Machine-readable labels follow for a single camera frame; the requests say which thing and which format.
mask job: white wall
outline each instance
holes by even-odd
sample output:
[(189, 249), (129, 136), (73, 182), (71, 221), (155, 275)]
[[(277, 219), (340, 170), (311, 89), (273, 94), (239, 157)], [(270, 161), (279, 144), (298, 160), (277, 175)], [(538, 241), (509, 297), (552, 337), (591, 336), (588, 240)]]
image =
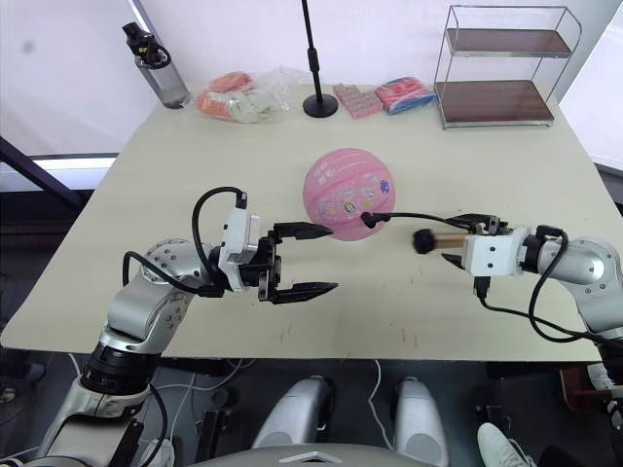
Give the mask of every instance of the white wall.
[[(562, 96), (621, 0), (567, 4), (584, 25)], [(434, 76), (449, 0), (309, 0), (321, 78), (376, 84)], [(183, 78), (307, 69), (298, 0), (143, 0)], [(0, 0), (0, 133), (28, 155), (116, 152), (155, 104), (121, 25), (125, 0)]]
[[(453, 3), (459, 2), (309, 0), (321, 79), (326, 83), (380, 84), (415, 75), (431, 83), (448, 7)], [(558, 87), (560, 99), (621, 1), (466, 3), (567, 5), (577, 15), (584, 27), (583, 39)], [(232, 70), (263, 71), (280, 64), (308, 69), (298, 0), (143, 0), (143, 5), (189, 82), (206, 82)]]
[(0, 134), (25, 154), (118, 152), (157, 99), (125, 0), (0, 1)]
[(593, 161), (623, 170), (623, 6), (561, 108)]

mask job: black stand base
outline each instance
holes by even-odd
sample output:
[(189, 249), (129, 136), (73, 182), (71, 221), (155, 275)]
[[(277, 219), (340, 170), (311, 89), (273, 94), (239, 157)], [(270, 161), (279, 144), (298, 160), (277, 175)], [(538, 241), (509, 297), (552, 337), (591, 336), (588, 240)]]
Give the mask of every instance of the black stand base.
[(324, 119), (335, 114), (338, 110), (338, 99), (330, 94), (323, 94), (322, 100), (318, 102), (315, 94), (303, 101), (303, 110), (310, 117)]

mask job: snack package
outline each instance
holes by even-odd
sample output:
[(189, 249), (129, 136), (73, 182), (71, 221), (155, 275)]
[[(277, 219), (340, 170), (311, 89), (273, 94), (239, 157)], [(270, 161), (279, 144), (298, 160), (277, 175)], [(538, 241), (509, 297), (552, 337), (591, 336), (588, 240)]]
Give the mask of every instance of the snack package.
[(234, 71), (213, 80), (195, 99), (197, 109), (217, 119), (242, 124), (270, 121), (287, 110), (296, 72), (277, 68), (252, 77)]
[(434, 100), (436, 94), (411, 76), (389, 81), (375, 90), (389, 115), (413, 109)]

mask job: metal shelf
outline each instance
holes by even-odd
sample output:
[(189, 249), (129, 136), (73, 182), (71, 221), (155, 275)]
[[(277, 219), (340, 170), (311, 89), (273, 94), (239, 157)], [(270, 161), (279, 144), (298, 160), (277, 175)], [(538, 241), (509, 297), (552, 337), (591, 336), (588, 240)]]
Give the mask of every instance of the metal shelf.
[[(546, 102), (582, 37), (582, 24), (567, 7), (451, 5), (443, 31), (434, 83), (444, 128), (553, 124), (554, 116)], [(565, 39), (560, 31), (565, 31)], [(574, 31), (575, 42), (570, 46)], [(444, 54), (450, 56), (448, 60), (442, 60)], [(463, 81), (451, 77), (454, 61), (475, 56), (526, 57), (531, 60), (524, 65), (536, 62), (536, 66), (529, 78), (526, 66), (509, 69), (515, 76), (508, 74), (504, 81), (499, 79), (504, 76), (501, 73), (493, 81), (492, 68), (482, 66), (480, 76), (484, 79), (469, 81), (480, 78), (479, 64), (489, 61), (474, 60), (476, 72), (461, 68)], [(563, 66), (554, 76), (555, 68), (544, 68), (550, 78), (541, 79), (537, 74), (547, 58), (560, 58), (555, 61)]]
[(547, 125), (554, 122), (530, 80), (435, 83), (444, 127)]
[(453, 56), (569, 58), (571, 49), (552, 29), (448, 28)]

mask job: beige table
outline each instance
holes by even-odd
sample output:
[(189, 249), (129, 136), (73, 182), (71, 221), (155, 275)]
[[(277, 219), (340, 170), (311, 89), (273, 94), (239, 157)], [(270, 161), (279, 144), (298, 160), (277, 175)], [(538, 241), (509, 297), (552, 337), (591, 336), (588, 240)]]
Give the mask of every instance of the beige table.
[[(307, 90), (301, 90), (302, 97)], [(547, 127), (441, 128), (438, 109), (354, 121), (344, 109), (326, 120), (299, 107), (278, 124), (246, 126), (194, 111), (158, 108), (102, 181), (35, 289), (2, 335), (8, 347), (90, 352), (121, 287), (126, 250), (191, 238), (190, 216), (206, 190), (238, 186), (262, 228), (307, 220), (302, 185), (313, 162), (337, 148), (381, 158), (395, 178), (396, 210), (452, 216), (481, 212), (513, 226), (549, 224), (570, 238), (600, 236), (623, 252), (623, 219), (556, 104)], [(210, 201), (202, 237), (220, 241), (230, 197)], [(339, 282), (312, 302), (271, 305), (256, 291), (196, 298), (166, 355), (184, 357), (596, 360), (588, 342), (542, 340), (530, 323), (483, 309), (472, 278), (438, 253), (418, 256), (414, 229), (394, 220), (357, 242), (288, 241), (282, 286)], [(526, 310), (537, 277), (493, 281), (489, 300)], [(538, 314), (582, 329), (570, 295), (547, 284)]]

